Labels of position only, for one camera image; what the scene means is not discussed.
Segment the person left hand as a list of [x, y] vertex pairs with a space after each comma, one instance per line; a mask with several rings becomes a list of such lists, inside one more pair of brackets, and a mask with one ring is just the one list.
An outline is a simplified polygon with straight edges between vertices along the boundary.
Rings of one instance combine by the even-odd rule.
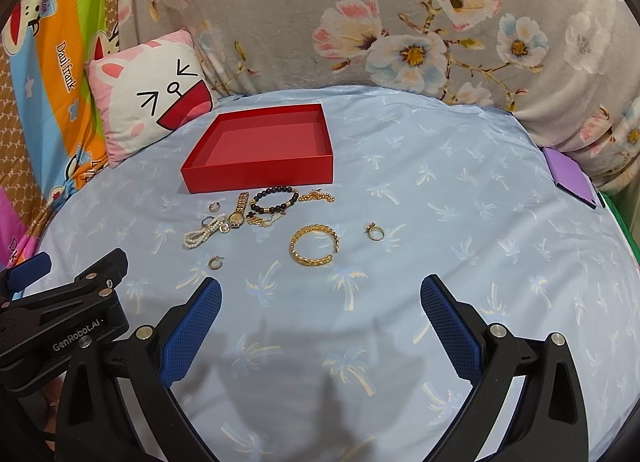
[[58, 416], [58, 405], [62, 395], [64, 380], [54, 378], [41, 389], [44, 400], [48, 406], [48, 419], [44, 431], [54, 434], [56, 430], [56, 417]]

